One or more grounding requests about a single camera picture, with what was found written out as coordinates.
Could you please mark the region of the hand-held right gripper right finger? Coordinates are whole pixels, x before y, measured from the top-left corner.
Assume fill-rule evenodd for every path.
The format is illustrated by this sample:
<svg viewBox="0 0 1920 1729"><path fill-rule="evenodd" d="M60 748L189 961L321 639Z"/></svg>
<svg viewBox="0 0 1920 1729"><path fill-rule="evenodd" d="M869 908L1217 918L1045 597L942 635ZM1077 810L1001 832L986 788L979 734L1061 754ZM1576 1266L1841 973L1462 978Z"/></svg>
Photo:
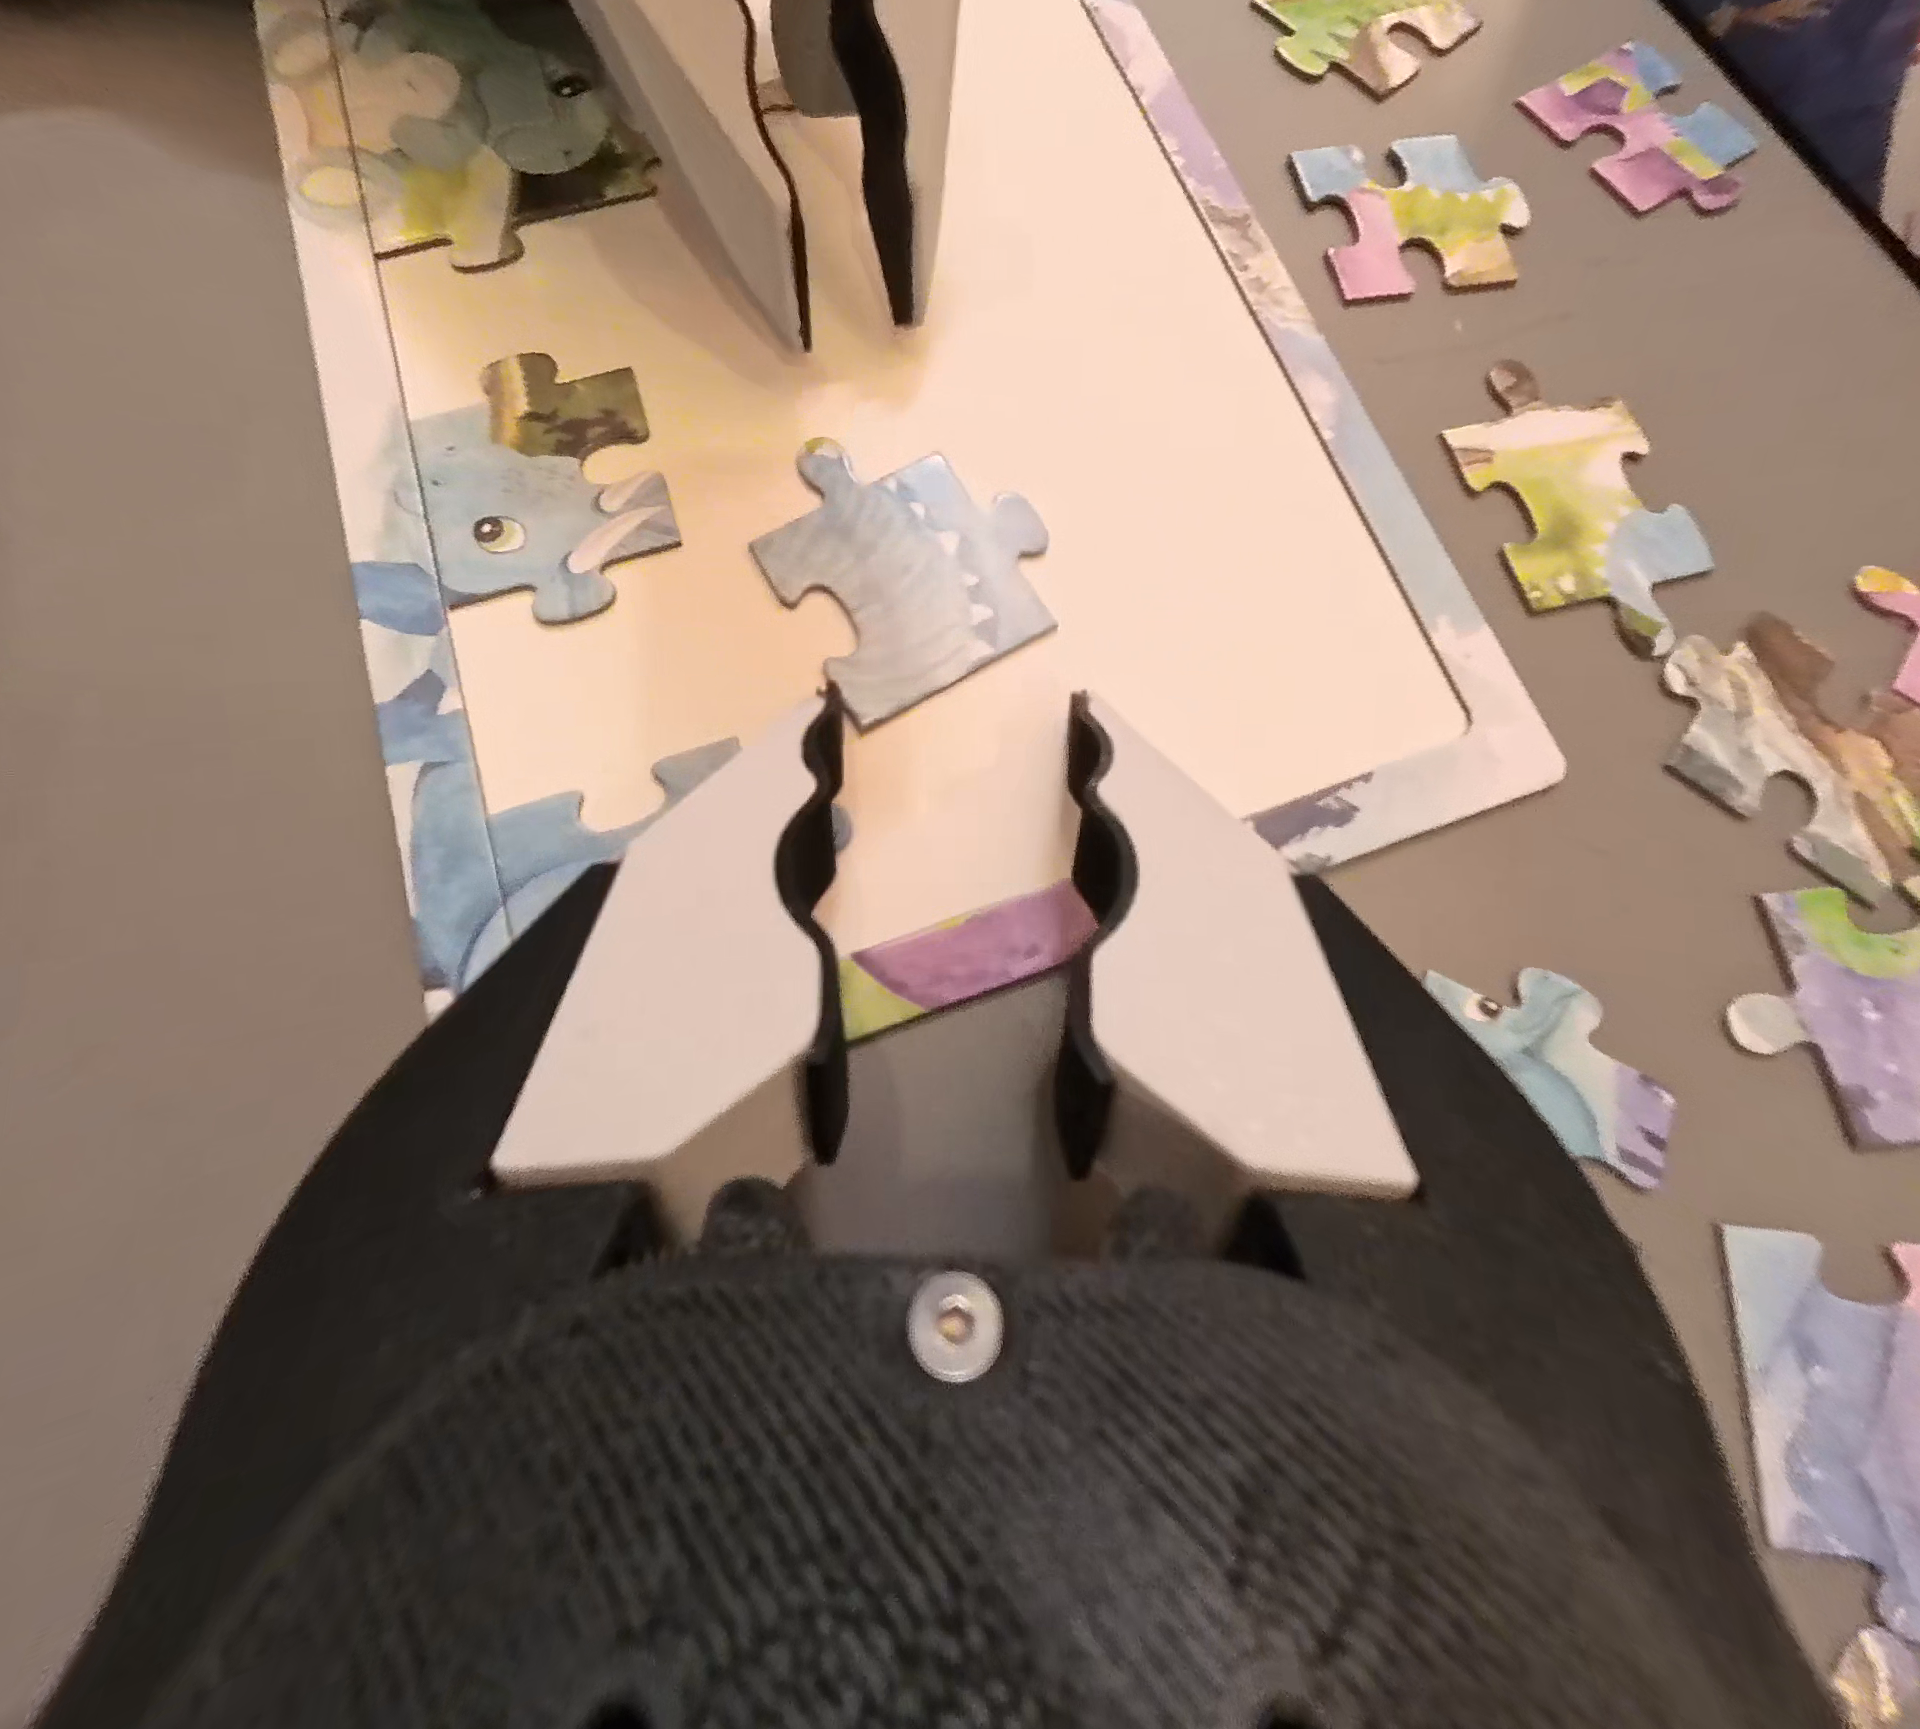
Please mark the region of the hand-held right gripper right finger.
<svg viewBox="0 0 1920 1729"><path fill-rule="evenodd" d="M1404 1201L1420 1174L1302 889L1096 695L1068 703L1057 1148L1072 1186L1162 1188L1225 1225L1255 1195Z"/></svg>

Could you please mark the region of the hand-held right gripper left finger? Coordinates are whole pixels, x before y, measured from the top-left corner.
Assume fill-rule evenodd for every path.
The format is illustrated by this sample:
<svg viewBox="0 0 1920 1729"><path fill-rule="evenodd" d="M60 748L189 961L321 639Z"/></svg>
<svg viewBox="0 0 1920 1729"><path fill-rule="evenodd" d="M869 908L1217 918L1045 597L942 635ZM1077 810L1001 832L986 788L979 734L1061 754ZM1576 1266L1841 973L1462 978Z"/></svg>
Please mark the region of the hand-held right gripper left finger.
<svg viewBox="0 0 1920 1729"><path fill-rule="evenodd" d="M623 852L492 1148L508 1188L635 1185L671 1237L740 1178L832 1165L849 1123L837 953L846 703L805 699Z"/></svg>

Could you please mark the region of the white puzzle tray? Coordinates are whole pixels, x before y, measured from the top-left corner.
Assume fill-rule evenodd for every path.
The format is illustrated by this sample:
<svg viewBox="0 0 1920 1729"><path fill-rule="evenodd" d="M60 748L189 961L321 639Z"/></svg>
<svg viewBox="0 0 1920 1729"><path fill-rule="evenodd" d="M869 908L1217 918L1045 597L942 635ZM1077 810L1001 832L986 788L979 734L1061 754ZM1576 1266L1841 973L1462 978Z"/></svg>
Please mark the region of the white puzzle tray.
<svg viewBox="0 0 1920 1729"><path fill-rule="evenodd" d="M855 1039L1041 975L1089 931L1057 795L1089 685L1219 804L1342 863L1528 796L1566 761L1131 0L964 0L943 247L893 329L858 132L774 93L805 200L814 346L759 322L691 209L656 193L521 227L463 274L290 197L357 636L414 920L419 767L486 810L578 791L611 828L654 763L741 745L854 649L832 597L777 603L750 544L814 509L810 438L862 477L942 453L1026 496L1057 629L847 738L847 863L822 908ZM610 608L452 606L415 425L519 350L631 367L682 527ZM429 1001L428 1015L452 1003Z"/></svg>

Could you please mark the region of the blue spiked back puzzle piece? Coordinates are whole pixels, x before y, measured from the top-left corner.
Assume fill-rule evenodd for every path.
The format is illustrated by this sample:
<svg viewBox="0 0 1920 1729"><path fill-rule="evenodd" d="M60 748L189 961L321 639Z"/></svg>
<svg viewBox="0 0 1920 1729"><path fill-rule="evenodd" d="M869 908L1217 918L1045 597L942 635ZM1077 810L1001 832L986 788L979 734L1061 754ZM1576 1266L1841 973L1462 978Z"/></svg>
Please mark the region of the blue spiked back puzzle piece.
<svg viewBox="0 0 1920 1729"><path fill-rule="evenodd" d="M781 606L822 593L843 612L854 649L826 660L824 674L858 732L1057 629L1024 575L1024 562L1047 551L1047 527L1026 496L978 503L942 453L867 479L826 436L801 445L795 471L814 509L748 550Z"/></svg>

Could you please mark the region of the joined green dinosaur puzzle pieces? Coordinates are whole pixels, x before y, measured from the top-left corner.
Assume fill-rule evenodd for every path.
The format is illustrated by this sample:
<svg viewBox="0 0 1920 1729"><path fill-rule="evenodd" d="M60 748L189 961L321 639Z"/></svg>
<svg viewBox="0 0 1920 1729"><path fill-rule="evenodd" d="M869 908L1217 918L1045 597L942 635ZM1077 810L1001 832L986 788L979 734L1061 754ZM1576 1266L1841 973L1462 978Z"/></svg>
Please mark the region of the joined green dinosaur puzzle pieces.
<svg viewBox="0 0 1920 1729"><path fill-rule="evenodd" d="M463 274L521 227L644 200L659 157L559 0L270 0L257 31L292 205Z"/></svg>

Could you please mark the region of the blue triceratops body puzzle piece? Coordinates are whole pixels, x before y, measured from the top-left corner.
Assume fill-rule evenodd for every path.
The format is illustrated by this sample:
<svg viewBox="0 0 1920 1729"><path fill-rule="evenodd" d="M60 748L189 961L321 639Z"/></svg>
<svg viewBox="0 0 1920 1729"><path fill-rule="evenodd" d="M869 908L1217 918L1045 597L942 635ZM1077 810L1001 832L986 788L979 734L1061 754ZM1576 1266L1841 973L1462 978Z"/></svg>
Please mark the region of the blue triceratops body puzzle piece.
<svg viewBox="0 0 1920 1729"><path fill-rule="evenodd" d="M405 869L423 994L459 994L583 871L620 860L635 836L740 751L741 743L726 737L659 757L652 765L656 808L611 828L583 821L578 791L486 810L470 758L422 765L409 796Z"/></svg>

